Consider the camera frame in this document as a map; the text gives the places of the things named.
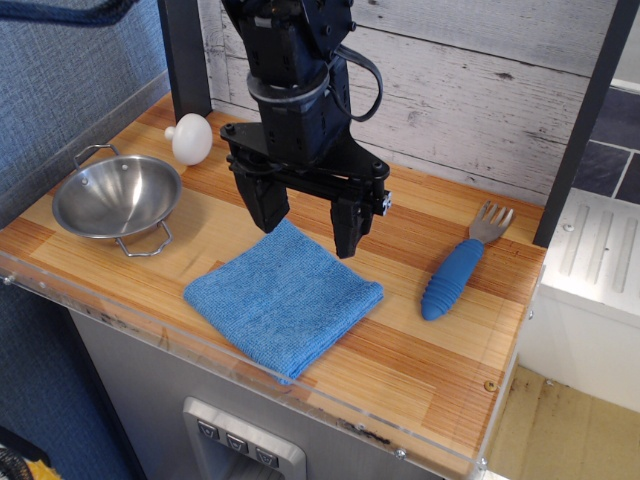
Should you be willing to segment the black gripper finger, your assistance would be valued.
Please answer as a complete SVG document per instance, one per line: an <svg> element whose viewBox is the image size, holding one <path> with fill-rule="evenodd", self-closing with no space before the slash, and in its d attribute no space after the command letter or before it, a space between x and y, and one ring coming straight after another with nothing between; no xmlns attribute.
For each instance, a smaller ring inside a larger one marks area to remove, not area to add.
<svg viewBox="0 0 640 480"><path fill-rule="evenodd" d="M353 257L359 241L371 229L370 206L340 198L331 204L330 213L337 256L341 259Z"/></svg>
<svg viewBox="0 0 640 480"><path fill-rule="evenodd" d="M238 191L257 227L272 232L290 210L287 190L272 175L234 174Z"/></svg>

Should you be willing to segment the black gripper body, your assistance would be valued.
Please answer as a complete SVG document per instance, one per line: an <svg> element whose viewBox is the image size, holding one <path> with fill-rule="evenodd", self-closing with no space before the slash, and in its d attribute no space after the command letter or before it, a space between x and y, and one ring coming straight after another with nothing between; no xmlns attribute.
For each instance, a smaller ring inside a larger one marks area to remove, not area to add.
<svg viewBox="0 0 640 480"><path fill-rule="evenodd" d="M387 213L391 194L384 180L389 167L350 133L355 117L345 59L332 60L308 82L288 88L249 73L247 87L258 103L260 121L221 129L233 172L274 175L290 186L306 182L312 195L329 199L349 187L361 188L361 197L375 214Z"/></svg>

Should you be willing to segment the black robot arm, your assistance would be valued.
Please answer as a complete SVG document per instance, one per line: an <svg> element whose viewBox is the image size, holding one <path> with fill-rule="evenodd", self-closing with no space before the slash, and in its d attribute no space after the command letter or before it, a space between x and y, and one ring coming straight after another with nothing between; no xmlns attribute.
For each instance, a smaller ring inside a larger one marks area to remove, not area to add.
<svg viewBox="0 0 640 480"><path fill-rule="evenodd" d="M356 115L348 66L382 79L378 68L345 46L355 30L349 1L226 1L249 62L247 88L256 123L233 123L220 135L236 185L255 224L272 232L296 190L331 203L336 253L355 255L374 216L391 205L389 166L353 138L353 122L369 120L381 101Z"/></svg>

